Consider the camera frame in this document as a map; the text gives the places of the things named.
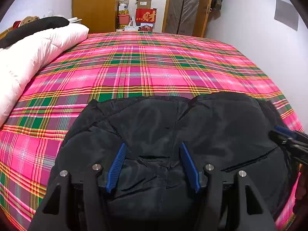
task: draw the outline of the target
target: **black cushion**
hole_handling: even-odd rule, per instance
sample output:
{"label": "black cushion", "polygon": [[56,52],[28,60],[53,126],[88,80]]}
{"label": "black cushion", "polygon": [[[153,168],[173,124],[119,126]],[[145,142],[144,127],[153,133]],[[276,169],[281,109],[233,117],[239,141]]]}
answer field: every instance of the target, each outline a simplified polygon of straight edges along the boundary
{"label": "black cushion", "polygon": [[8,32],[7,35],[0,40],[0,48],[6,48],[16,43],[17,41],[33,35],[36,32],[43,31],[50,28],[60,28],[69,25],[69,21],[63,17],[46,17],[19,28],[15,28]]}

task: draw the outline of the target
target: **plaid bedsheet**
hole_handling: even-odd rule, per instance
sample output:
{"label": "plaid bedsheet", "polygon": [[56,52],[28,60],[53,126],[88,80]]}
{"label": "plaid bedsheet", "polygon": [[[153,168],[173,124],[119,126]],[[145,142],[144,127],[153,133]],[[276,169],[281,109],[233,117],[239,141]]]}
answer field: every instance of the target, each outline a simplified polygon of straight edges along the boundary
{"label": "plaid bedsheet", "polygon": [[[193,98],[219,91],[270,100],[283,121],[302,130],[282,92],[234,47],[152,32],[92,34],[40,70],[0,131],[0,206],[26,230],[46,193],[66,132],[91,99],[150,95]],[[294,192],[277,220],[292,218]]]}

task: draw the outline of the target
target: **metal screw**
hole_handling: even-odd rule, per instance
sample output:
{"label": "metal screw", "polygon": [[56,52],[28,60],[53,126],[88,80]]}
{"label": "metal screw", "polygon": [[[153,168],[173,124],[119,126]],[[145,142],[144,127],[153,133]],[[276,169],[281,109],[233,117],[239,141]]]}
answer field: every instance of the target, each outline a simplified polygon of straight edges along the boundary
{"label": "metal screw", "polygon": [[60,176],[62,176],[62,177],[67,176],[67,174],[68,174],[68,172],[67,172],[66,170],[62,170],[62,171],[60,172]]}
{"label": "metal screw", "polygon": [[93,166],[92,166],[92,169],[94,169],[94,170],[100,170],[101,169],[101,165],[100,164],[94,164]]}
{"label": "metal screw", "polygon": [[212,170],[214,170],[214,165],[212,165],[212,164],[207,164],[207,165],[205,165],[205,168],[206,168],[206,170],[208,170],[208,171],[212,171]]}
{"label": "metal screw", "polygon": [[246,173],[244,170],[239,171],[238,174],[239,174],[241,177],[245,177],[245,176],[247,175],[247,173]]}

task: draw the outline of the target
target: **gray paper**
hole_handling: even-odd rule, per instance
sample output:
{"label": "gray paper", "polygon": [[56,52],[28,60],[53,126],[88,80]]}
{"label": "gray paper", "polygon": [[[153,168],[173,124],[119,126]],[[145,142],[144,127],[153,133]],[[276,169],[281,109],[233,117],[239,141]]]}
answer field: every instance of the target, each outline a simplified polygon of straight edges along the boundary
{"label": "gray paper", "polygon": [[282,22],[283,24],[298,29],[298,12],[296,8],[287,2],[276,0],[275,20]]}

